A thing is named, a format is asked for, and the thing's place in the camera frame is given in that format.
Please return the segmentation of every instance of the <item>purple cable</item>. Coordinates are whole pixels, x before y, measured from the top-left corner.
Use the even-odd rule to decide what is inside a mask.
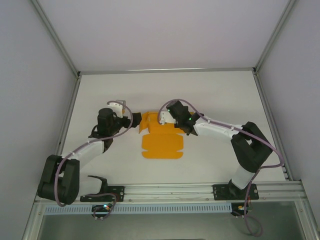
[[[258,233],[258,234],[254,234],[249,226],[249,223],[248,223],[248,218],[247,218],[247,203],[248,203],[248,196],[249,196],[249,192],[250,192],[250,188],[251,188],[251,184],[252,184],[252,181],[255,179],[255,177],[258,175],[259,171],[261,169],[272,169],[272,168],[277,168],[277,167],[281,167],[284,165],[284,157],[282,156],[282,154],[274,147],[272,146],[269,142],[263,140],[262,138],[260,137],[257,137],[253,134],[251,134],[250,132],[247,132],[247,131],[244,131],[240,128],[237,128],[237,127],[234,127],[232,125],[228,125],[228,124],[224,124],[222,122],[219,122],[219,121],[215,121],[215,120],[211,120],[211,119],[207,119],[206,117],[202,116],[202,114],[188,101],[184,100],[184,99],[180,99],[180,98],[177,98],[177,99],[172,99],[170,101],[167,101],[165,104],[162,105],[162,107],[160,108],[159,112],[158,112],[158,117],[157,117],[157,120],[158,120],[158,123],[160,123],[160,114],[161,114],[161,111],[162,109],[168,105],[169,103],[173,102],[173,101],[181,101],[181,102],[184,102],[186,104],[188,104],[203,120],[205,120],[206,122],[210,123],[210,124],[213,124],[213,125],[217,125],[217,126],[220,126],[220,127],[224,127],[224,128],[227,128],[227,129],[234,129],[242,134],[245,134],[261,143],[263,143],[264,145],[268,146],[271,150],[273,150],[278,156],[279,156],[279,160],[280,160],[280,163],[278,164],[275,164],[275,165],[269,165],[269,166],[262,166],[260,167],[260,169],[255,173],[255,175],[251,178],[249,184],[248,184],[248,187],[247,187],[247,191],[246,191],[246,194],[245,194],[245,200],[244,200],[244,221],[245,221],[245,225],[248,229],[248,231],[250,232],[250,234],[254,237],[260,237],[263,232],[264,232],[264,229],[261,225],[261,223],[253,216],[248,216],[249,218],[252,218],[252,219],[255,219],[261,226],[261,231]]]
[[[124,130],[123,132],[117,134],[117,135],[114,135],[114,136],[107,136],[107,137],[104,137],[104,138],[100,138],[100,139],[94,139],[94,140],[91,140],[91,141],[88,141],[84,144],[82,144],[81,146],[79,146],[78,148],[76,148],[75,150],[73,150],[71,153],[69,153],[67,156],[65,156],[62,161],[60,162],[57,170],[56,170],[56,173],[55,173],[55,178],[54,178],[54,200],[56,201],[56,203],[60,206],[60,207],[65,207],[66,205],[61,203],[59,201],[59,197],[58,197],[58,179],[59,179],[59,174],[60,174],[60,171],[61,171],[61,168],[63,166],[63,164],[67,161],[68,158],[70,158],[72,155],[76,154],[77,152],[79,152],[81,149],[83,149],[84,147],[88,146],[89,144],[92,144],[92,143],[95,143],[95,142],[99,142],[99,141],[104,141],[104,140],[108,140],[108,139],[114,139],[114,138],[117,138],[117,137],[120,137],[121,135],[125,134],[126,132],[129,131],[129,129],[131,128],[132,126],[132,123],[133,123],[133,120],[134,120],[134,116],[132,114],[132,111],[130,110],[129,107],[127,107],[126,105],[124,105],[123,103],[119,102],[119,101],[108,101],[106,104],[109,104],[109,103],[116,103],[116,104],[120,104],[122,105],[123,107],[125,107],[128,112],[130,113],[130,117],[131,117],[131,121],[130,121],[130,124],[128,126],[128,128],[126,130]]]
[[[114,204],[112,205],[112,207],[110,208],[110,211],[101,219],[101,220],[104,220],[106,219],[107,217],[109,217],[109,215],[111,214],[111,212],[114,210],[115,208],[115,205],[117,203],[117,197],[116,195],[114,195],[113,193],[101,193],[101,194],[88,194],[87,195],[88,197],[103,197],[103,196],[112,196],[114,198]],[[96,212],[99,210],[99,209],[103,209],[103,207],[97,207],[94,209],[93,211],[93,217],[95,218],[96,217]]]

